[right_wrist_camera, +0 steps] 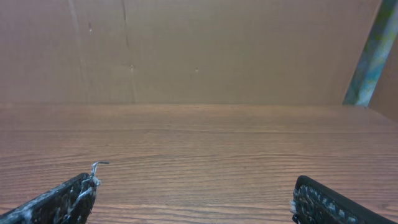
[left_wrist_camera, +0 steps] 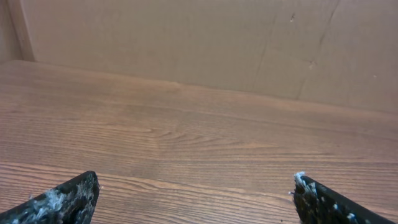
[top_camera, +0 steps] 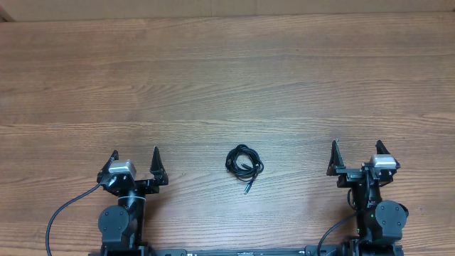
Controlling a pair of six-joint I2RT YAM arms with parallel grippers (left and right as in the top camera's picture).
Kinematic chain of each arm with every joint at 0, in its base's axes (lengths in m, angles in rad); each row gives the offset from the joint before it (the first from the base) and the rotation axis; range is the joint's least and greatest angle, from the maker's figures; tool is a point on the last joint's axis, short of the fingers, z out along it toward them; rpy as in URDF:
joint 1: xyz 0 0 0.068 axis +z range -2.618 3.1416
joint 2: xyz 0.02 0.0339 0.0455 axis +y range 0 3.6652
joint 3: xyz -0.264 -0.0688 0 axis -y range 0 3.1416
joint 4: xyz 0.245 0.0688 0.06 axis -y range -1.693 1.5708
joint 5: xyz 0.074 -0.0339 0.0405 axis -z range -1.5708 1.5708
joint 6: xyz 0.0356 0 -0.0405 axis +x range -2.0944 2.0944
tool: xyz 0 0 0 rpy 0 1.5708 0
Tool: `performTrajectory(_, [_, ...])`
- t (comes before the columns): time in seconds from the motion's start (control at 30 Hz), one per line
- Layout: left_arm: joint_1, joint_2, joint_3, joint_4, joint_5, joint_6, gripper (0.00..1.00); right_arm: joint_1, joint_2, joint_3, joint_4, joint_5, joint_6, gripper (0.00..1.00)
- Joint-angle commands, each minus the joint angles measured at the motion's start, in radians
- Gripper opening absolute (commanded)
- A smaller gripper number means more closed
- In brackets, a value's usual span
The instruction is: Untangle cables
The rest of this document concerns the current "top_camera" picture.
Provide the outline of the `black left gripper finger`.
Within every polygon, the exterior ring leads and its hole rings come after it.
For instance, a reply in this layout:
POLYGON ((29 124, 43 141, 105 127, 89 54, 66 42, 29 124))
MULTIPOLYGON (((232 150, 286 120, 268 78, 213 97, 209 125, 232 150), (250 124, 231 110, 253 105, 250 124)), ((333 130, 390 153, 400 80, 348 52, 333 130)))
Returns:
POLYGON ((168 185, 168 174, 166 173, 164 165, 162 164, 161 155, 157 146, 154 147, 150 173, 154 176, 154 183, 157 186, 168 185))
POLYGON ((108 161, 106 162, 106 164, 101 168, 100 172, 102 174, 106 174, 109 172, 109 167, 111 166, 111 164, 114 162, 114 161, 117 161, 119 159, 119 154, 118 154, 118 151, 117 150, 114 150, 110 156, 110 158, 108 159, 108 161))

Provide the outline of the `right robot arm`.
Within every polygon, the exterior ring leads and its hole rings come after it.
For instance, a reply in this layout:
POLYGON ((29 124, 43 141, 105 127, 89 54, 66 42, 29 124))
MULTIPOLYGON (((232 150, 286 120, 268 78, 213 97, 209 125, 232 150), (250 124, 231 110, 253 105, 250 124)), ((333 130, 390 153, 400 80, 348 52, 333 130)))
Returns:
POLYGON ((347 188, 347 202, 354 213, 332 226, 319 240, 318 255, 403 255, 396 242, 402 239, 402 229, 409 216, 401 203, 382 199, 380 189, 393 182, 400 163, 376 142, 376 153, 358 169, 349 169, 343 162, 338 142, 332 141, 331 158, 326 174, 338 177, 337 187, 347 188), (323 246, 324 240, 341 225, 354 219, 357 235, 333 249, 323 246))

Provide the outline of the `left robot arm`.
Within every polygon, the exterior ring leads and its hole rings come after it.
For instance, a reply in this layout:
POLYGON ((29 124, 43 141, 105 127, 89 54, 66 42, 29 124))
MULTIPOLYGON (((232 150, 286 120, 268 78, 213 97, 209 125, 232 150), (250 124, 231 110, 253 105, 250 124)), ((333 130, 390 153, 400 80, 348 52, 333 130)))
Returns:
POLYGON ((105 208, 98 219, 98 228, 102 233, 101 255, 156 254, 143 241, 143 230, 146 196, 157 194, 160 186, 168 185, 168 175, 158 147, 154 147, 149 171, 152 178, 137 180, 137 170, 132 161, 121 161, 118 151, 113 151, 98 173, 98 184, 117 197, 117 204, 105 208))

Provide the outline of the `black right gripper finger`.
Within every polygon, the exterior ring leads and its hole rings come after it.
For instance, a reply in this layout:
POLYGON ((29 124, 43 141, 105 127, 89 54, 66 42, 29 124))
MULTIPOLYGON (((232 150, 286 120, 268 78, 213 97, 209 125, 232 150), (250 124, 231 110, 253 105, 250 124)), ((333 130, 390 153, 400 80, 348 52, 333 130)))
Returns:
POLYGON ((326 171, 327 176, 339 176, 345 172, 346 166, 343 162, 341 152, 336 140, 331 144, 331 158, 326 171))
MULTIPOLYGON (((381 140, 377 140, 375 147, 376 147, 376 154, 391 154, 386 149, 385 145, 382 143, 381 140)), ((397 162, 397 168, 396 169, 399 169, 400 168, 400 163, 397 160, 396 160, 396 162, 397 162)))

